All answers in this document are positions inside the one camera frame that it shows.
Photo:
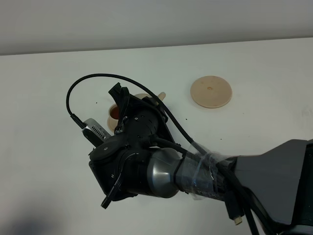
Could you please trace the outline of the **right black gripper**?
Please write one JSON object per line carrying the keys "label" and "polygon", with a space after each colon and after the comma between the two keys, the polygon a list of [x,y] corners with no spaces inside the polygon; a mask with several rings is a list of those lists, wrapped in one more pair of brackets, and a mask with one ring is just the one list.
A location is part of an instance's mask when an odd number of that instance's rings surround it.
{"label": "right black gripper", "polygon": [[148,95],[138,98],[117,83],[109,90],[118,108],[115,135],[122,135],[129,145],[152,146],[155,139],[175,143],[166,125],[168,117],[160,102]]}

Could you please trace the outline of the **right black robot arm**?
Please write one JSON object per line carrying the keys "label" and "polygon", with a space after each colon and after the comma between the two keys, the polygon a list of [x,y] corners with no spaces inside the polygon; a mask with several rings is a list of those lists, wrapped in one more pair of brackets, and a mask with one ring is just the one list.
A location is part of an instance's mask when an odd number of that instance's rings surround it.
{"label": "right black robot arm", "polygon": [[193,142],[176,144],[166,116],[152,98],[138,99],[116,84],[121,126],[90,153],[107,208],[139,194],[170,198],[179,191],[223,201],[228,216],[257,216],[271,235],[313,232],[313,143],[290,140],[261,155],[223,156]]}

